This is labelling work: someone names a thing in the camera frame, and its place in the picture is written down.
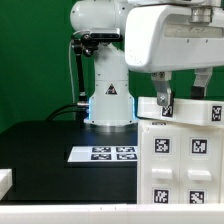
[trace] green backdrop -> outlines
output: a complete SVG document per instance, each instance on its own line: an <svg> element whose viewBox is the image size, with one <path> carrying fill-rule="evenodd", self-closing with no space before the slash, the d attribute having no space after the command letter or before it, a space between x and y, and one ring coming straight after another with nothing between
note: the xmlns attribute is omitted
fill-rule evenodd
<svg viewBox="0 0 224 224"><path fill-rule="evenodd" d="M54 109L72 102L68 45L72 33L69 15L74 2L1 0L0 132L20 121L43 120ZM92 60L84 60L84 73L91 95ZM148 74L131 72L129 80L130 92L136 98L155 96ZM193 71L174 72L171 86L176 96L188 98L193 81ZM208 99L222 100L223 84L224 68L216 68Z"/></svg>

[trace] black table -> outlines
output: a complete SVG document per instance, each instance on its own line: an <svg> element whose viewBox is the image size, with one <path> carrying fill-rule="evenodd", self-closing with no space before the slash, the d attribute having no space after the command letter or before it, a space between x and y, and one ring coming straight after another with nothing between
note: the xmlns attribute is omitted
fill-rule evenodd
<svg viewBox="0 0 224 224"><path fill-rule="evenodd" d="M102 133L79 121L28 121L0 135L0 169L13 187L0 204L136 203L137 163L69 165L72 146L137 145L137 131Z"/></svg>

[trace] blue light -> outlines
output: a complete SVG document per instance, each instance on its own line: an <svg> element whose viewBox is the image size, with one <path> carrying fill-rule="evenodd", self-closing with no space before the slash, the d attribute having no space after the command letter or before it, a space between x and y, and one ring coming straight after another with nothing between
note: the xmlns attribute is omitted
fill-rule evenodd
<svg viewBox="0 0 224 224"><path fill-rule="evenodd" d="M89 116L88 116L88 120L91 120L91 117L92 117L92 100L91 100L91 97L89 98Z"/></svg>
<svg viewBox="0 0 224 224"><path fill-rule="evenodd" d="M132 97L132 111L133 111L133 120L136 120L137 117L135 116L135 99Z"/></svg>

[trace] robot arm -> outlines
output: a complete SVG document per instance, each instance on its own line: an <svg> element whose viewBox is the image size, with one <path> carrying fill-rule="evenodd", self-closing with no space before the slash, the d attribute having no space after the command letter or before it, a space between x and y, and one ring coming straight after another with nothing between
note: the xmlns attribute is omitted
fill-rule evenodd
<svg viewBox="0 0 224 224"><path fill-rule="evenodd" d="M125 59L129 69L152 73L157 103L161 106L172 103L168 83L171 72L195 69L192 98L203 99L212 68L224 65L224 13L213 7L220 2L162 1L178 5L149 5L149 0L129 2L141 5L127 18Z"/></svg>
<svg viewBox="0 0 224 224"><path fill-rule="evenodd" d="M89 98L89 117L84 120L94 128L117 131L137 122L124 52L111 44L123 40L132 8L125 2L99 0L77 2L71 11L73 28L82 34L72 37L74 51L79 59L82 53L94 57L95 92Z"/></svg>

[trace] black square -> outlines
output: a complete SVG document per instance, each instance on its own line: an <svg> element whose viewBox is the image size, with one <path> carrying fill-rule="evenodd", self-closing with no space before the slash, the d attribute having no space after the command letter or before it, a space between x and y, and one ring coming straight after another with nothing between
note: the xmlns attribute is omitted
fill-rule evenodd
<svg viewBox="0 0 224 224"><path fill-rule="evenodd" d="M208 153L208 140L192 139L191 153L206 155Z"/></svg>
<svg viewBox="0 0 224 224"><path fill-rule="evenodd" d="M153 189L153 203L155 204L168 204L169 203L169 190Z"/></svg>
<svg viewBox="0 0 224 224"><path fill-rule="evenodd" d="M205 203L205 191L190 191L189 203L190 204L204 204Z"/></svg>
<svg viewBox="0 0 224 224"><path fill-rule="evenodd" d="M173 105L163 107L162 108L162 116L163 117L173 117Z"/></svg>
<svg viewBox="0 0 224 224"><path fill-rule="evenodd" d="M91 160L111 160L111 154L92 154Z"/></svg>
<svg viewBox="0 0 224 224"><path fill-rule="evenodd" d="M123 147L123 146L119 146L116 147L116 152L135 152L135 148L134 147Z"/></svg>
<svg viewBox="0 0 224 224"><path fill-rule="evenodd" d="M96 153L111 152L111 148L110 147L93 147L92 152L96 152Z"/></svg>
<svg viewBox="0 0 224 224"><path fill-rule="evenodd" d="M122 154L117 154L117 160L137 160L137 156L135 153L122 153Z"/></svg>
<svg viewBox="0 0 224 224"><path fill-rule="evenodd" d="M212 107L212 121L221 121L222 120L222 106L213 106Z"/></svg>
<svg viewBox="0 0 224 224"><path fill-rule="evenodd" d="M155 153L170 153L170 139L155 139Z"/></svg>

